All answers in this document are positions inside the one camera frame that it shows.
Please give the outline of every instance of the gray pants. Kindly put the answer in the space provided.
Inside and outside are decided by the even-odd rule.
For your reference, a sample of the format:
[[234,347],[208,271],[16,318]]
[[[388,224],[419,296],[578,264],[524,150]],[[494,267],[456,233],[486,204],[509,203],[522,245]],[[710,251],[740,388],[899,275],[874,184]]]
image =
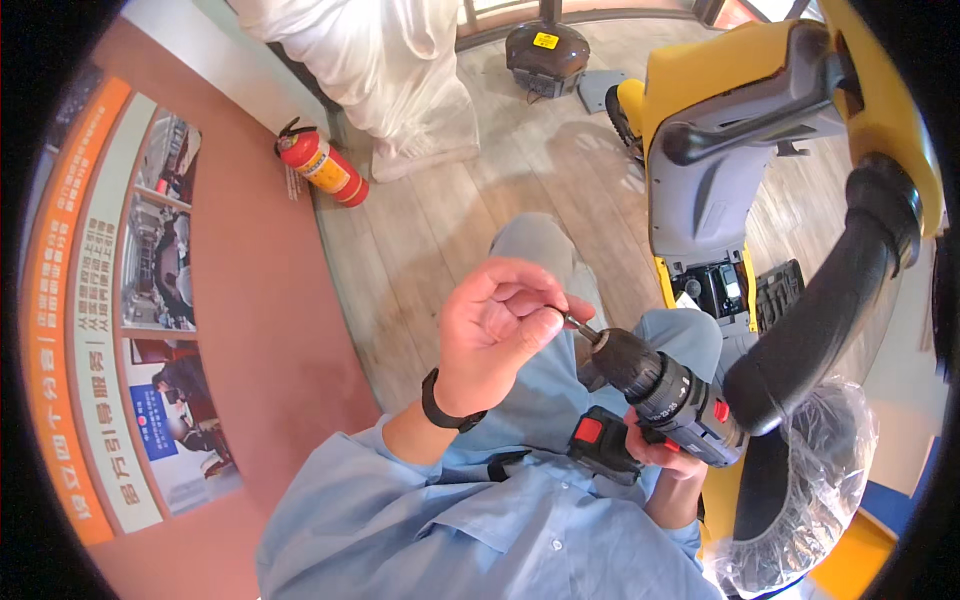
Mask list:
[[[590,321],[591,326],[606,326],[592,271],[549,215],[517,216],[493,238],[490,254],[540,264],[568,294],[597,307],[598,314]],[[640,319],[634,334],[689,367],[701,379],[713,380],[723,338],[710,315],[688,308],[651,310]],[[591,394],[577,379],[574,335],[572,330],[565,329],[530,359],[520,369],[516,384],[503,402],[472,430],[457,436],[454,445],[484,451],[525,445],[564,453],[577,420],[590,406],[599,404],[623,415],[628,404],[616,389],[606,386]]]

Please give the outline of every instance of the wall poster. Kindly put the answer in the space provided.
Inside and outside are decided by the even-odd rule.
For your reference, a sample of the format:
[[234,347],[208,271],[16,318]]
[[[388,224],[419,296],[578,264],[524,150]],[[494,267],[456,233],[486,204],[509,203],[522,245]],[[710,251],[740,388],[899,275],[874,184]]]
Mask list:
[[45,138],[20,288],[24,380],[44,462],[84,545],[242,486],[193,311],[201,139],[92,64]]
[[174,516],[241,486],[196,342],[124,339],[133,413]]

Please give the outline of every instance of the pink wall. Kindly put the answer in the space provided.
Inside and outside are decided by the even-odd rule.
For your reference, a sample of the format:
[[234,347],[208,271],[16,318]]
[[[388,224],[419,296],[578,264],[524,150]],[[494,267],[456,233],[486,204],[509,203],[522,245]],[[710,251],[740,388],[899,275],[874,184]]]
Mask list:
[[253,550],[300,465],[380,411],[311,203],[287,198],[270,132],[122,19],[94,62],[203,134],[191,231],[198,338],[244,488],[88,550],[122,598],[253,600]]

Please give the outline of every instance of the right hand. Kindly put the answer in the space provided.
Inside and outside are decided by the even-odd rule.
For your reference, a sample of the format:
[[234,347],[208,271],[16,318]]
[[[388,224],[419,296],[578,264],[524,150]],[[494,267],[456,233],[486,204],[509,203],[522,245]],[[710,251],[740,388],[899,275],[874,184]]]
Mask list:
[[648,444],[643,439],[643,432],[636,424],[636,410],[633,406],[627,409],[623,422],[627,424],[627,451],[644,465],[657,465],[663,468],[663,473],[678,481],[692,477],[706,477],[707,463],[686,450],[671,450],[663,444]]
[[516,372],[564,326],[554,308],[585,322],[596,313],[564,294],[540,265],[488,258],[453,290],[440,317],[437,406],[465,417],[499,404],[514,387]]

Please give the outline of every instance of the drill bit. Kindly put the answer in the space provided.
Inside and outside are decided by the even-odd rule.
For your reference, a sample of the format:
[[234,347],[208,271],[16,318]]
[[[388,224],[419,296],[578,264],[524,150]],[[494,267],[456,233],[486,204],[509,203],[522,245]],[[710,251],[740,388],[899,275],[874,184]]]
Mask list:
[[585,338],[587,338],[591,344],[596,344],[597,342],[600,341],[600,334],[594,331],[592,328],[590,328],[587,324],[580,323],[579,321],[574,319],[570,315],[570,313],[565,313],[561,311],[560,314],[564,315],[564,321],[576,327],[577,331],[579,331]]

